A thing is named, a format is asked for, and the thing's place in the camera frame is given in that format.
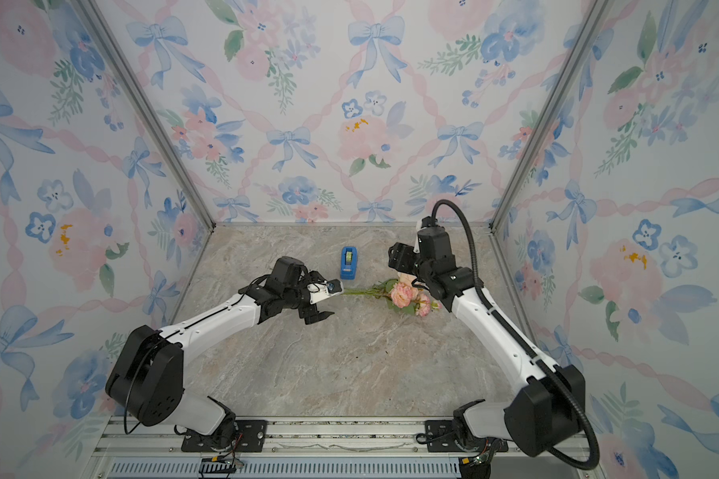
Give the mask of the artificial pink cream flower bouquet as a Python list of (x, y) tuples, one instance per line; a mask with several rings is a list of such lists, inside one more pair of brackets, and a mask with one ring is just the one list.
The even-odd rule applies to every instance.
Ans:
[(427, 317), (443, 308), (422, 281), (406, 273), (399, 273), (370, 287), (346, 287), (345, 295), (379, 299), (389, 309), (415, 317)]

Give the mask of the blue tape dispenser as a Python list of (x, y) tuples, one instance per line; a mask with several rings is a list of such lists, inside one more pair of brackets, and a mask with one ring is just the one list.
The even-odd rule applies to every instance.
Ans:
[(343, 281), (354, 281), (358, 271), (358, 250), (356, 247), (342, 249), (340, 277)]

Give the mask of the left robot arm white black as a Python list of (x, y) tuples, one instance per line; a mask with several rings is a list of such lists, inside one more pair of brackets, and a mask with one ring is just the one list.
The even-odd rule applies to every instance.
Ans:
[(261, 275), (215, 307), (169, 327), (138, 327), (128, 336), (105, 385), (126, 417), (152, 427), (166, 423), (205, 443), (229, 447), (238, 435), (235, 413), (185, 385), (188, 364), (221, 341), (261, 325), (284, 311), (297, 311), (306, 325), (330, 317), (319, 304), (344, 291), (340, 279), (325, 279), (293, 257), (280, 257)]

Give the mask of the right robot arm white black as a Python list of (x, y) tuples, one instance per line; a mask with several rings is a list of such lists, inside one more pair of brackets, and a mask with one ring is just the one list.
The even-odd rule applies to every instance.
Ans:
[(522, 453), (549, 453), (562, 462), (591, 469), (599, 446), (585, 413), (585, 379), (574, 365), (561, 366), (536, 346), (497, 305), (479, 278), (471, 226), (453, 202), (435, 203), (434, 211), (451, 209), (461, 221), (469, 265), (457, 263), (451, 239), (435, 212), (419, 223), (414, 245), (389, 248), (389, 267), (413, 275), (448, 313), (467, 326), (497, 362), (512, 392), (506, 405), (476, 400), (453, 413), (455, 441), (462, 449), (502, 440)]

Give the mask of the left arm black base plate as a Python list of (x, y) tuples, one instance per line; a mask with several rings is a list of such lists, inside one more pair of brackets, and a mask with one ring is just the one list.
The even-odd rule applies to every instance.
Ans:
[(183, 434), (185, 453), (260, 453), (264, 449), (269, 423), (264, 419), (237, 419), (223, 423), (214, 433), (202, 435), (193, 430)]

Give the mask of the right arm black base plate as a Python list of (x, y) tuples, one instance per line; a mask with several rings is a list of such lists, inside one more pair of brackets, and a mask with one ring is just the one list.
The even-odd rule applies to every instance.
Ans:
[(425, 421), (425, 430), (415, 435), (417, 444), (427, 447), (429, 453), (453, 452), (478, 455), (489, 450), (495, 442), (498, 452), (507, 452), (506, 441), (495, 437), (477, 438), (455, 419)]

